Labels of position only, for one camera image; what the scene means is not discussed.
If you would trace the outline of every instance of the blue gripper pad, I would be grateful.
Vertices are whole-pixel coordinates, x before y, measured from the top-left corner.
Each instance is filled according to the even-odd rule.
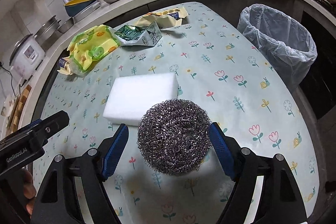
[[[209,126],[209,137],[224,173],[234,180],[236,177],[234,171],[234,159],[224,141],[225,135],[216,122]]]
[[[109,139],[114,139],[114,141],[107,151],[106,156],[103,158],[103,169],[101,175],[105,180],[112,176],[117,168],[121,154],[123,153],[128,141],[128,127],[125,124],[121,124],[114,136]]]

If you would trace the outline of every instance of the finger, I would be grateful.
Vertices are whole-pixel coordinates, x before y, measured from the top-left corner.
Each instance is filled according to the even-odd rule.
[[[22,170],[24,172],[24,181],[28,183],[32,183],[33,176],[31,175],[31,173],[27,169],[22,169]]]
[[[32,183],[25,183],[23,186],[23,194],[26,198],[31,199],[36,196],[36,189]]]
[[[27,206],[26,206],[27,212],[28,212],[30,215],[32,215],[32,213],[33,213],[33,208],[34,208],[35,199],[36,199],[36,198],[33,198],[31,201],[29,201],[29,203],[28,203]]]

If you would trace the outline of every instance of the trash can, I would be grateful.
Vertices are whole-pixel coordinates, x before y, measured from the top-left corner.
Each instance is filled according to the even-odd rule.
[[[316,45],[307,29],[271,7],[246,7],[237,29],[263,54],[290,91],[300,84],[317,58]]]

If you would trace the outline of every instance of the tablecloth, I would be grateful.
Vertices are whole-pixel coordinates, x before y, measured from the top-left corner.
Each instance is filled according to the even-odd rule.
[[[181,5],[189,12],[186,21],[162,31],[155,47],[119,47],[84,78],[57,76],[41,118],[63,109],[70,125],[49,140],[45,155],[34,162],[34,185],[39,187],[55,155],[80,156],[114,134],[118,126],[102,113],[115,78],[171,72],[179,83],[178,98],[205,109],[241,147],[257,155],[285,156],[309,216],[319,174],[309,132],[293,97],[262,54],[225,19],[201,3]],[[122,223],[201,224],[216,223],[233,182],[213,149],[189,174],[155,172],[137,148],[137,128],[130,127],[117,169],[104,186]],[[92,223],[80,183],[76,187],[84,219]],[[253,197],[250,208],[254,206],[255,213],[254,200],[258,197]]]

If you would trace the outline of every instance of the yellow-green package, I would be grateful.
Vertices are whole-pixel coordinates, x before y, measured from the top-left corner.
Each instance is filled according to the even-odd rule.
[[[93,61],[102,59],[120,46],[114,32],[109,26],[99,25],[79,33],[71,40],[68,46],[70,60],[78,66],[80,72],[85,72]]]

